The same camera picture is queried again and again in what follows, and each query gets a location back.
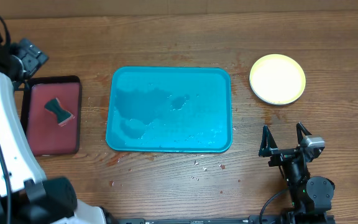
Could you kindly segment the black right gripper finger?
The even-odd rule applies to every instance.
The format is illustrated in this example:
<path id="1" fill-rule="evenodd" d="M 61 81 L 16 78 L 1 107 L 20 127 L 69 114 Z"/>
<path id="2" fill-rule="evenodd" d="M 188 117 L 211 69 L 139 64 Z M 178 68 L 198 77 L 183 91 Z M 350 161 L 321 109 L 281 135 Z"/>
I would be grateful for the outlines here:
<path id="1" fill-rule="evenodd" d="M 296 134 L 298 143 L 301 143 L 305 136 L 311 135 L 311 133 L 303 126 L 301 122 L 296 124 Z"/>
<path id="2" fill-rule="evenodd" d="M 262 142 L 259 149 L 259 156 L 272 156 L 278 147 L 274 141 L 269 127 L 265 124 L 262 131 Z"/>

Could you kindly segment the yellow plate with green rim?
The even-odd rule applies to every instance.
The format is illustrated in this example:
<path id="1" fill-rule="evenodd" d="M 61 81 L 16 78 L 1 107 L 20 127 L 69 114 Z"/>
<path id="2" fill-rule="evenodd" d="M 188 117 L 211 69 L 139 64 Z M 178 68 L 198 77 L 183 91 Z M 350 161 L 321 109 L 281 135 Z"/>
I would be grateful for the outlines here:
<path id="1" fill-rule="evenodd" d="M 306 75 L 300 64 L 291 57 L 269 54 L 253 64 L 249 83 L 262 101 L 271 105 L 287 105 L 303 94 Z"/>

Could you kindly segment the green and orange sponge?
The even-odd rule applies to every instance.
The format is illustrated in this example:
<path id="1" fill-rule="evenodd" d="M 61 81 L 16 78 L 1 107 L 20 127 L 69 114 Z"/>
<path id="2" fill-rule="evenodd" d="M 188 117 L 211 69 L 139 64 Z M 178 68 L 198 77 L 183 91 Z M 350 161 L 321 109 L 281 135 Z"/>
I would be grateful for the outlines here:
<path id="1" fill-rule="evenodd" d="M 51 112 L 56 116 L 57 123 L 59 126 L 64 126 L 74 118 L 74 115 L 69 112 L 68 110 L 65 110 L 58 98 L 53 98 L 50 101 L 46 102 L 44 105 L 44 108 Z"/>

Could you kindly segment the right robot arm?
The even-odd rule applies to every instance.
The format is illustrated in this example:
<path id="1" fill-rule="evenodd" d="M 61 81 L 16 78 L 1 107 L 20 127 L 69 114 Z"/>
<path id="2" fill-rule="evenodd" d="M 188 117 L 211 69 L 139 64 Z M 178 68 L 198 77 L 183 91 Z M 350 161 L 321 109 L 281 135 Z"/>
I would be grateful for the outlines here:
<path id="1" fill-rule="evenodd" d="M 311 134 L 301 123 L 296 125 L 298 145 L 279 149 L 267 125 L 263 126 L 259 156 L 268 157 L 270 167 L 278 167 L 287 187 L 270 199 L 260 210 L 258 223 L 334 223 L 333 216 L 326 214 L 332 208 L 333 181 L 312 177 L 307 163 L 318 158 L 325 148 L 322 137 Z M 292 208 L 284 209 L 273 218 L 264 217 L 267 206 L 277 197 L 289 193 Z"/>

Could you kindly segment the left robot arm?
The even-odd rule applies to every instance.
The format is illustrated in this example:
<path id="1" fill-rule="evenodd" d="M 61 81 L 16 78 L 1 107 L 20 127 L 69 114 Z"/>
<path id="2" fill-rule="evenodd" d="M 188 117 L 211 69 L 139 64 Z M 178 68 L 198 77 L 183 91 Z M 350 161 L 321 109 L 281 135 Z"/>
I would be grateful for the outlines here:
<path id="1" fill-rule="evenodd" d="M 47 60 L 31 41 L 0 33 L 0 223 L 114 223 L 103 207 L 79 200 L 67 178 L 47 179 L 30 150 L 14 94 Z"/>

